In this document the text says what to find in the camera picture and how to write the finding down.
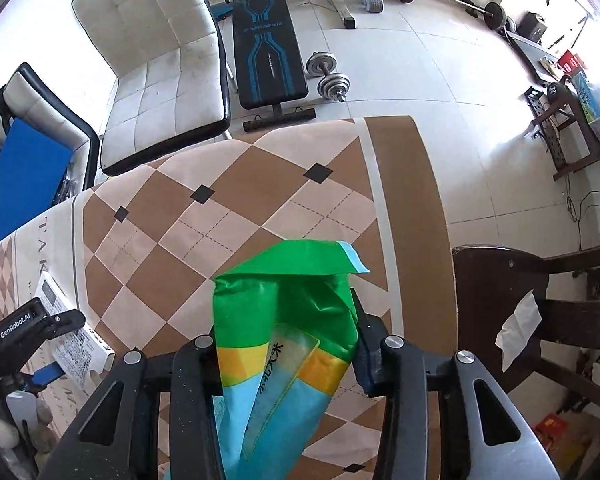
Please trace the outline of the white cardboard box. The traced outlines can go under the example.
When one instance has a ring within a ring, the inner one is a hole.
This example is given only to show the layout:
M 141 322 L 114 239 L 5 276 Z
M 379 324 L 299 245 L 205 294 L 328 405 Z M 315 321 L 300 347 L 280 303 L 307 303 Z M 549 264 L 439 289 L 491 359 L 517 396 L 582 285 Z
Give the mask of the white cardboard box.
M 78 314 L 82 314 L 47 271 L 42 272 L 35 293 L 50 318 L 75 321 Z M 116 357 L 114 349 L 85 320 L 80 327 L 52 339 L 50 352 L 65 374 L 87 396 L 111 370 Z

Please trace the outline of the white tissue on chair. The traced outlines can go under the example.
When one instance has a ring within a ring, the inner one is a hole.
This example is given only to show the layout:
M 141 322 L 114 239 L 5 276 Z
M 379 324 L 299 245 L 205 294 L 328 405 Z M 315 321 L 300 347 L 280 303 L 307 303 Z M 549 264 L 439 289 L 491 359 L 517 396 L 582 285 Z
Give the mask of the white tissue on chair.
M 502 372 L 506 372 L 521 355 L 541 322 L 540 308 L 533 290 L 529 290 L 506 318 L 495 338 L 495 345 L 502 352 Z

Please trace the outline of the dark wooden chair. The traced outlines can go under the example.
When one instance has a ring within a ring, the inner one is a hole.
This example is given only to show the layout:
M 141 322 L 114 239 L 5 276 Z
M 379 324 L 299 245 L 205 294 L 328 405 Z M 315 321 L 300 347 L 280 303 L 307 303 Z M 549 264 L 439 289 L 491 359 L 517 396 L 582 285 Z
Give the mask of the dark wooden chair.
M 541 258 L 519 249 L 464 245 L 452 250 L 458 348 L 469 350 L 509 392 L 538 373 L 600 406 L 600 386 L 541 356 L 543 341 L 600 350 L 600 300 L 567 301 L 546 296 L 553 274 L 600 266 L 600 246 Z M 502 370 L 496 335 L 522 298 L 531 294 L 540 322 L 522 343 L 519 356 Z

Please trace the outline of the chrome dumbbell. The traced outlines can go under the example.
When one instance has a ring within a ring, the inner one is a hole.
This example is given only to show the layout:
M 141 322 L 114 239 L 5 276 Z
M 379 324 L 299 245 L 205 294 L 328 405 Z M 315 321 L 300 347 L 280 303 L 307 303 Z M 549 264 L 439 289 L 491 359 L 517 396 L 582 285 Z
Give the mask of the chrome dumbbell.
M 318 78 L 317 93 L 325 100 L 344 102 L 350 90 L 350 78 L 338 72 L 336 56 L 330 52 L 314 52 L 306 61 L 306 76 Z

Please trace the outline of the white tufted leather chair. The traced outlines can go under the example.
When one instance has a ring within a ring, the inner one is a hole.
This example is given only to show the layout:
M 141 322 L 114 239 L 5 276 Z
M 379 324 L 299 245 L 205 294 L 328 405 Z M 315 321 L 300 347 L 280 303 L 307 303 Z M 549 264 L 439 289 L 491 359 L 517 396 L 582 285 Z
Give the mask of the white tufted leather chair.
M 226 54 L 209 0 L 72 0 L 117 77 L 100 169 L 118 176 L 224 133 Z

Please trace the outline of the black blue workout bench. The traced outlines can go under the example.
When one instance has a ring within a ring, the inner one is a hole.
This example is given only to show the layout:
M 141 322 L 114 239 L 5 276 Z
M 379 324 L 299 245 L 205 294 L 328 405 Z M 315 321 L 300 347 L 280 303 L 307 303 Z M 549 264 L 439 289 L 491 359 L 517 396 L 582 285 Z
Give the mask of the black blue workout bench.
M 245 110 L 269 106 L 270 116 L 242 124 L 253 132 L 307 122 L 314 108 L 282 110 L 282 104 L 309 94 L 294 24 L 286 0 L 233 0 L 235 76 L 240 105 Z

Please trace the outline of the checkered brown tablecloth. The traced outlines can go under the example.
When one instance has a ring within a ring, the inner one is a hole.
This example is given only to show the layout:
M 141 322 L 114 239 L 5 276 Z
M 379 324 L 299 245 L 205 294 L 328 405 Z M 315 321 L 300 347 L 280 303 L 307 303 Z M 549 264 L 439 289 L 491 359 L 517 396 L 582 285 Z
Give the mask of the checkered brown tablecloth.
M 284 240 L 332 240 L 364 310 L 457 347 L 442 199 L 413 118 L 346 118 L 186 148 L 105 180 L 0 241 L 0 321 L 50 274 L 111 361 L 170 356 L 212 326 L 214 281 Z

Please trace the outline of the blue green snack bag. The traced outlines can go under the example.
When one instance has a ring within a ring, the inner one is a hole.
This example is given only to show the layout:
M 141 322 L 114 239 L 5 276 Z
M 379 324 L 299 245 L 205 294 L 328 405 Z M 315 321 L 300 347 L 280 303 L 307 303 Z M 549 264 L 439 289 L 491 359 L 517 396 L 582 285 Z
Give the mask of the blue green snack bag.
M 283 240 L 214 280 L 226 478 L 283 479 L 312 438 L 358 348 L 347 242 Z

